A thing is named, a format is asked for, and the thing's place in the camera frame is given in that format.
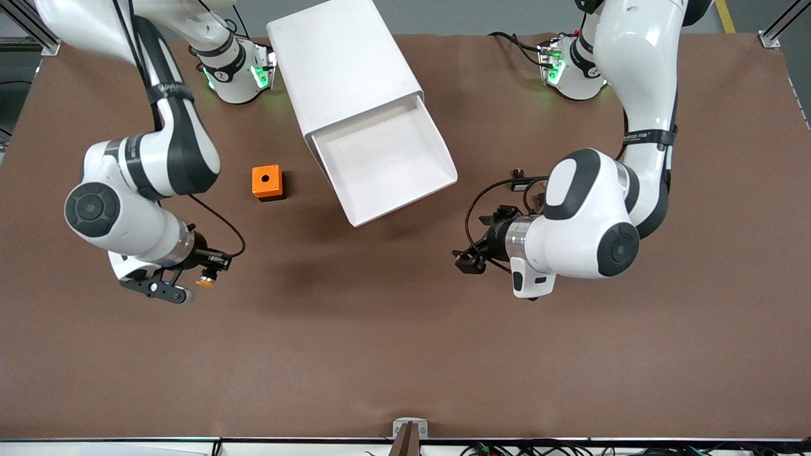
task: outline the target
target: floor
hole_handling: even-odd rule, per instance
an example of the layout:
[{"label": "floor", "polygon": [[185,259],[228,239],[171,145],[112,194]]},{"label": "floor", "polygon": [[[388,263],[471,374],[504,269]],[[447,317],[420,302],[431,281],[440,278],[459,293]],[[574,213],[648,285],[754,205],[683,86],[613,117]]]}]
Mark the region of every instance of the floor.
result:
[{"label": "floor", "polygon": [[[252,36],[265,36],[264,26],[279,17],[300,11],[323,0],[242,0],[238,8]],[[768,27],[792,0],[727,0],[732,21],[738,32],[756,32]],[[484,35],[501,30],[521,35],[538,32],[568,31],[580,25],[582,14],[570,2],[546,0],[376,0],[380,14],[392,33],[432,33],[438,35]],[[221,13],[237,19],[232,10]],[[685,29],[693,33],[723,32],[718,10],[713,7],[698,24]],[[0,38],[23,34],[9,18],[0,13]],[[178,39],[167,32],[167,38]],[[789,72],[801,101],[811,105],[811,56],[803,49],[811,40],[811,14],[800,17],[781,37]],[[29,52],[0,52],[0,83],[31,80],[40,56]],[[0,84],[0,128],[13,134],[22,109],[28,84]],[[0,162],[2,162],[0,131]]]}]

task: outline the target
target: orange cube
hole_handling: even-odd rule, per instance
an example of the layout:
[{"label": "orange cube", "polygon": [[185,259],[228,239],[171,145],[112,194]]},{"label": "orange cube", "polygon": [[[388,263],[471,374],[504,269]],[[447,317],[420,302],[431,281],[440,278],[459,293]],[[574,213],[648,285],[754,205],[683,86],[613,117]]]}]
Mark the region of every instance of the orange cube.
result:
[{"label": "orange cube", "polygon": [[251,176],[253,194],[259,201],[284,200],[285,175],[279,165],[257,166]]}]

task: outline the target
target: black cable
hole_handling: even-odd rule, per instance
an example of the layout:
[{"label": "black cable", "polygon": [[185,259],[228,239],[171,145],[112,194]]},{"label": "black cable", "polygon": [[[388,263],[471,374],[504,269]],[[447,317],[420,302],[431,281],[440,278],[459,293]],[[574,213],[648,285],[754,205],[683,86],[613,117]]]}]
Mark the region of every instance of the black cable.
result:
[{"label": "black cable", "polygon": [[780,30],[777,31],[777,33],[775,33],[775,36],[778,36],[780,33],[783,33],[783,30],[785,30],[789,25],[792,24],[792,22],[794,22],[798,17],[800,17],[800,15],[803,14],[805,12],[805,10],[807,10],[809,8],[809,6],[811,6],[811,3],[803,6],[803,9],[801,9],[800,12],[795,14],[794,17],[791,18],[791,20],[786,22],[786,24],[783,25],[783,28],[781,28]]},{"label": "black cable", "polygon": [[242,15],[239,14],[239,10],[237,9],[237,6],[236,5],[231,5],[231,6],[234,8],[234,12],[237,13],[237,19],[239,19],[239,23],[242,24],[242,31],[245,32],[245,38],[250,40],[251,37],[248,36],[248,27],[245,27],[245,21],[242,20]]},{"label": "black cable", "polygon": [[[467,242],[470,243],[470,246],[473,248],[473,250],[477,254],[479,254],[480,256],[485,256],[485,255],[482,253],[481,250],[478,249],[478,247],[476,247],[476,243],[473,242],[473,237],[470,235],[470,215],[473,213],[473,209],[476,207],[476,203],[478,203],[478,201],[482,199],[482,196],[484,196],[490,190],[492,190],[492,189],[494,189],[494,188],[496,188],[498,186],[505,185],[507,183],[523,183],[523,182],[526,182],[527,179],[537,179],[537,177],[534,177],[534,178],[512,178],[512,179],[501,180],[501,181],[499,181],[497,183],[492,183],[492,184],[488,185],[484,190],[482,190],[478,195],[476,195],[475,198],[473,198],[473,202],[470,203],[470,207],[467,209],[467,213],[465,214],[465,236],[467,237]],[[493,260],[492,258],[486,258],[486,260],[487,260],[488,263],[490,263],[491,265],[494,265],[496,268],[501,269],[502,271],[505,271],[507,273],[511,273],[509,268],[505,267],[501,263],[496,263],[496,261]]]},{"label": "black cable", "polygon": [[[628,113],[625,112],[625,109],[622,109],[622,117],[624,118],[624,125],[625,125],[625,133],[628,133]],[[625,144],[622,144],[620,148],[620,153],[617,154],[615,161],[619,161],[623,155],[625,155]]]},{"label": "black cable", "polygon": [[544,453],[541,453],[540,451],[538,451],[538,455],[539,456],[549,456],[549,454],[555,453],[556,451],[560,451],[561,453],[565,454],[566,456],[572,456],[568,451],[566,451],[566,449],[564,449],[562,446],[559,446],[559,445],[552,446],[552,448],[550,450],[548,450],[548,451],[546,451]]},{"label": "black cable", "polygon": [[526,53],[526,50],[525,50],[525,49],[529,49],[529,50],[533,50],[534,52],[538,52],[538,48],[535,48],[535,47],[532,47],[530,45],[526,45],[524,43],[521,43],[518,40],[518,35],[516,35],[515,33],[513,33],[513,35],[510,36],[510,35],[508,35],[508,34],[506,34],[504,32],[493,32],[493,33],[488,34],[488,36],[489,37],[507,37],[507,39],[509,39],[511,43],[518,46],[518,49],[521,50],[521,53],[524,54],[524,57],[526,57],[527,60],[534,63],[538,67],[545,67],[546,66],[545,63],[541,63],[541,62],[535,60],[534,58],[532,58],[529,54]]},{"label": "black cable", "polygon": [[593,454],[593,453],[591,453],[591,450],[589,450],[589,449],[588,449],[588,448],[586,448],[585,446],[578,445],[578,444],[576,444],[576,443],[571,443],[571,442],[566,443],[566,445],[568,445],[568,446],[572,447],[572,448],[575,450],[575,452],[577,452],[578,454],[580,454],[580,451],[578,451],[578,449],[580,449],[580,450],[585,451],[585,452],[586,452],[586,454],[588,454],[589,456],[594,456],[594,454]]},{"label": "black cable", "polygon": [[[135,11],[134,7],[132,6],[132,0],[129,0],[130,3],[130,21],[132,22],[132,31],[133,34],[136,35],[135,42],[138,42],[137,33],[135,33]],[[124,36],[127,38],[127,44],[130,46],[130,52],[132,52],[132,58],[135,60],[135,67],[138,68],[138,74],[141,75],[141,80],[144,82],[144,88],[149,88],[149,75],[146,72],[145,62],[144,62],[144,55],[139,53],[138,50],[135,48],[135,42],[133,41],[133,37],[130,35],[129,29],[127,29],[127,22],[124,20],[124,13],[121,11],[121,5],[118,4],[118,0],[113,0],[113,6],[115,6],[115,12],[118,15],[118,21],[121,23],[121,28],[124,31]],[[161,116],[157,112],[157,107],[155,105],[150,106],[152,108],[152,122],[155,126],[155,131],[160,130],[163,125],[161,123]]]},{"label": "black cable", "polygon": [[233,255],[231,255],[231,257],[236,258],[237,256],[242,255],[245,252],[245,238],[243,238],[242,233],[240,233],[239,230],[237,230],[236,226],[231,225],[231,222],[229,222],[225,217],[222,217],[214,209],[208,207],[208,204],[205,204],[203,201],[200,201],[200,199],[198,199],[197,196],[189,195],[189,198],[192,198],[197,204],[203,206],[203,208],[209,211],[211,214],[213,214],[214,217],[217,217],[220,220],[222,220],[222,222],[225,223],[237,235],[237,237],[239,238],[239,242],[242,243],[242,247],[239,249],[239,252],[234,253]]},{"label": "black cable", "polygon": [[791,10],[793,10],[793,9],[794,9],[794,6],[797,6],[797,5],[798,5],[798,4],[799,4],[801,1],[802,1],[802,0],[795,0],[795,1],[794,1],[794,4],[792,4],[792,5],[791,5],[791,6],[790,6],[788,9],[786,9],[785,11],[783,11],[783,13],[780,15],[780,17],[778,17],[778,18],[777,18],[777,20],[776,20],[775,22],[773,22],[773,23],[772,23],[772,25],[770,25],[770,26],[769,26],[769,28],[767,28],[767,29],[766,29],[766,31],[765,31],[763,34],[764,34],[764,35],[768,35],[768,34],[769,34],[769,32],[771,32],[771,29],[772,29],[772,28],[774,28],[774,27],[776,27],[776,26],[777,26],[777,23],[778,23],[778,22],[780,22],[781,20],[783,20],[783,18],[784,18],[784,17],[786,17],[786,15],[788,14],[788,12],[789,12],[789,11],[791,11]]},{"label": "black cable", "polygon": [[231,30],[230,28],[228,28],[228,26],[227,26],[227,25],[223,24],[223,23],[220,21],[220,18],[219,18],[217,15],[215,15],[215,14],[214,14],[214,11],[211,11],[211,8],[209,8],[209,7],[208,7],[208,5],[206,5],[206,4],[203,2],[203,0],[197,0],[197,2],[198,2],[198,3],[199,3],[199,4],[200,4],[200,5],[203,7],[203,8],[205,8],[205,10],[206,10],[206,11],[208,11],[208,13],[211,15],[211,17],[213,17],[213,18],[214,18],[214,20],[216,20],[216,22],[217,22],[218,24],[220,24],[221,26],[223,26],[223,27],[224,27],[226,30],[228,30],[229,32],[233,32],[233,30]]},{"label": "black cable", "polygon": [[527,201],[526,201],[526,197],[527,197],[527,196],[529,195],[529,193],[530,193],[530,188],[531,188],[533,185],[535,185],[536,183],[539,183],[539,182],[544,181],[544,180],[549,180],[549,176],[541,176],[541,177],[539,177],[539,178],[532,179],[532,180],[530,181],[530,183],[528,183],[528,184],[526,185],[526,188],[524,188],[524,196],[523,196],[523,200],[524,200],[524,209],[526,209],[526,213],[527,213],[527,215],[535,215],[535,211],[534,211],[534,210],[532,210],[532,208],[530,207],[529,203],[527,203]]},{"label": "black cable", "polygon": [[532,51],[538,50],[538,48],[536,48],[536,47],[533,47],[533,46],[530,46],[530,45],[527,45],[525,43],[520,42],[518,40],[518,36],[515,33],[513,33],[512,35],[508,35],[508,34],[506,34],[504,32],[493,32],[493,33],[488,33],[487,36],[488,37],[504,37],[504,38],[507,38],[508,40],[510,40],[514,45],[520,46],[520,47],[522,47],[522,48],[524,48],[526,50],[532,50]]},{"label": "black cable", "polygon": [[248,39],[248,35],[239,33],[239,30],[237,29],[237,23],[235,23],[233,19],[226,18],[225,23],[228,24],[228,29],[231,31],[231,33],[234,34],[235,37]]},{"label": "black cable", "polygon": [[507,451],[507,449],[504,448],[503,446],[494,446],[493,448],[499,450],[502,454],[504,454],[504,456],[513,456],[513,454]]}]

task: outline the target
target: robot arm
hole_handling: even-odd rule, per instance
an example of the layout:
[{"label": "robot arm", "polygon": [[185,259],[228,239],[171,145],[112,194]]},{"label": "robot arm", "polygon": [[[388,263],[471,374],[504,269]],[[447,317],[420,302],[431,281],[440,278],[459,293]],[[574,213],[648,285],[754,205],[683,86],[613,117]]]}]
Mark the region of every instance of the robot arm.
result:
[{"label": "robot arm", "polygon": [[[713,2],[714,0],[680,0],[681,6],[687,3],[686,8],[681,8],[684,10],[681,25],[687,27],[695,24]],[[580,32],[577,36],[562,33],[539,49],[540,58],[548,64],[547,67],[542,67],[541,76],[545,84],[552,86],[564,97],[588,100],[597,95],[606,83],[601,74],[602,66],[594,56],[598,24],[618,26],[620,22],[616,22],[614,16],[607,20],[600,19],[604,0],[575,0],[575,3],[583,11]]]},{"label": "robot arm", "polygon": [[[203,63],[208,85],[223,101],[247,103],[270,88],[276,55],[248,39],[238,39],[217,14],[206,11],[198,0],[181,0],[170,5],[155,0],[134,0],[135,12],[175,31]],[[214,10],[231,6],[235,0],[209,0]]]},{"label": "robot arm", "polygon": [[[211,285],[219,271],[228,269],[231,256],[209,249],[193,225],[178,220],[158,203],[174,195],[207,191],[220,171],[217,151],[169,47],[151,22],[132,16],[117,2],[42,0],[38,6],[46,23],[62,29],[55,31],[65,41],[140,63],[147,78],[147,97],[163,121],[159,131],[89,148],[82,182],[65,202],[68,225],[82,239],[108,251],[113,270],[126,288],[173,303],[189,303],[191,292],[176,285],[180,272],[202,265],[201,282]],[[71,17],[95,19],[105,26],[93,29],[94,35],[64,25]],[[108,24],[117,24],[118,29]],[[99,35],[106,40],[99,40]],[[174,275],[164,279],[168,270]]]},{"label": "robot arm", "polygon": [[[502,207],[482,240],[455,252],[457,265],[469,273],[483,272],[486,259],[508,261],[519,298],[551,293],[558,274],[605,278],[624,272],[640,239],[667,213],[676,55],[686,5],[605,0],[593,6],[587,14],[599,14],[594,61],[628,116],[623,161],[594,149],[569,154],[550,173],[542,214],[522,216]],[[585,80],[582,72],[565,71]]]}]

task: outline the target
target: table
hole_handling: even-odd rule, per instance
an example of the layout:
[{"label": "table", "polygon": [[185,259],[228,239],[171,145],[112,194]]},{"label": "table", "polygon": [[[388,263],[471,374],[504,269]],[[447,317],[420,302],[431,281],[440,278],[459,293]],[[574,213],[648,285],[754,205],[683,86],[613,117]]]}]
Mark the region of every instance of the table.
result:
[{"label": "table", "polygon": [[[464,213],[512,168],[618,151],[619,102],[557,96],[502,39],[397,42],[459,181],[357,229],[286,94],[220,102],[172,44],[222,159],[201,199],[248,246],[190,307],[121,288],[62,219],[88,146],[151,127],[136,71],[44,59],[0,168],[0,437],[376,437],[404,415],[434,437],[807,436],[811,155],[781,53],[682,37],[667,220],[622,276],[529,302],[454,267]],[[260,203],[270,163],[290,196]],[[476,214],[519,201],[492,193]],[[238,248],[188,198],[165,206]]]}]

